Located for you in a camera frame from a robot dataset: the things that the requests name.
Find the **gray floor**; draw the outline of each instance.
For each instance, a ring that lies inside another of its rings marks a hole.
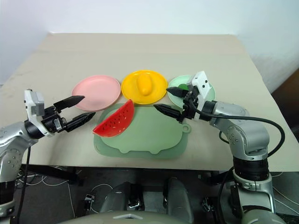
[[[162,206],[162,187],[164,180],[169,177],[177,177],[189,192],[195,223],[213,223],[211,215],[206,215],[201,208],[201,200],[205,196],[216,196],[218,186],[208,186],[198,179],[200,172],[195,171],[157,171],[157,170],[83,170],[80,175],[85,178],[84,186],[79,187],[70,185],[71,197],[76,210],[79,200],[84,199],[91,189],[101,183],[109,183],[113,187],[125,181],[131,183],[140,183],[145,186],[144,201],[145,210],[165,213]],[[60,183],[61,180],[49,178],[48,183]],[[298,186],[299,173],[283,173],[279,177],[275,177],[273,185],[292,200],[299,202]],[[96,202],[93,204],[95,210],[99,210],[109,187],[99,187],[94,191]],[[228,197],[228,189],[224,191],[224,201]],[[21,191],[18,189],[15,193],[17,202],[20,199]],[[278,200],[284,202],[290,207],[299,211],[299,206],[287,201],[282,196],[275,193]],[[296,215],[288,208],[276,203],[277,212],[284,214]],[[235,220],[231,218],[231,212],[228,206],[224,206],[223,210],[227,221]],[[25,202],[21,214],[21,224],[53,224],[73,218],[70,196],[67,183],[60,186],[49,187],[40,183],[36,186],[28,186],[26,189]]]

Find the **black cable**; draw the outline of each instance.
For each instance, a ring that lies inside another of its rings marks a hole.
[[[219,138],[221,139],[221,141],[223,141],[223,142],[225,142],[225,143],[228,143],[229,144],[229,142],[228,141],[226,141],[222,136],[221,136],[221,134],[222,134],[222,131],[219,131]]]
[[[19,206],[18,213],[17,213],[17,216],[16,216],[16,223],[17,224],[20,223],[20,215],[21,215],[23,202],[24,202],[25,189],[26,189],[26,183],[27,183],[27,172],[28,172],[29,159],[30,159],[30,152],[31,152],[31,147],[29,147],[28,151],[27,151],[27,160],[26,160],[26,167],[25,167],[25,172],[24,172],[24,183],[23,183],[23,187],[22,187],[20,206]]]
[[[225,220],[224,220],[224,216],[223,216],[223,212],[222,212],[222,208],[221,208],[221,205],[220,205],[220,198],[221,198],[221,194],[222,194],[222,190],[223,190],[223,187],[225,185],[225,182],[226,182],[226,179],[228,178],[228,174],[230,172],[232,172],[234,169],[234,167],[232,167],[231,169],[228,170],[228,172],[226,172],[223,180],[222,180],[222,183],[220,185],[220,188],[219,188],[219,191],[218,191],[218,198],[217,198],[217,212],[218,212],[218,217],[220,219],[220,223],[221,224],[226,224]]]
[[[190,99],[189,100],[189,103],[191,103],[191,106],[193,107],[193,109],[199,113],[200,115],[204,115],[206,117],[210,117],[210,118],[222,118],[222,119],[236,119],[236,120],[255,120],[255,121],[260,121],[260,122],[264,122],[264,123],[268,123],[270,125],[273,125],[275,126],[279,132],[280,132],[280,135],[281,135],[281,138],[280,138],[280,141],[279,143],[277,144],[277,146],[271,151],[268,153],[268,157],[272,156],[274,153],[276,153],[282,146],[282,144],[284,143],[285,141],[285,132],[283,130],[283,128],[275,123],[274,121],[272,120],[268,120],[268,119],[264,119],[264,118],[257,118],[257,117],[247,117],[247,116],[230,116],[230,115],[220,115],[220,114],[210,114],[210,113],[205,113],[205,112],[202,112],[200,110],[198,110],[195,105],[193,104],[193,100]]]

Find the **watermelon slice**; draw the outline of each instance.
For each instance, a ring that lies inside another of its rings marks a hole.
[[[129,99],[115,113],[97,125],[93,133],[102,137],[114,137],[123,133],[130,125],[134,116],[134,104]]]

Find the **pink plate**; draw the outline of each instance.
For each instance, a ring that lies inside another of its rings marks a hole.
[[[91,76],[79,82],[72,90],[72,96],[85,96],[76,105],[84,111],[99,111],[113,104],[121,93],[117,79],[109,76]]]

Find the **yellow plate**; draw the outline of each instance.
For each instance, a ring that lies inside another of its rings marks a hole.
[[[158,72],[151,70],[135,71],[121,83],[121,92],[127,99],[137,104],[152,104],[166,93],[168,84]]]

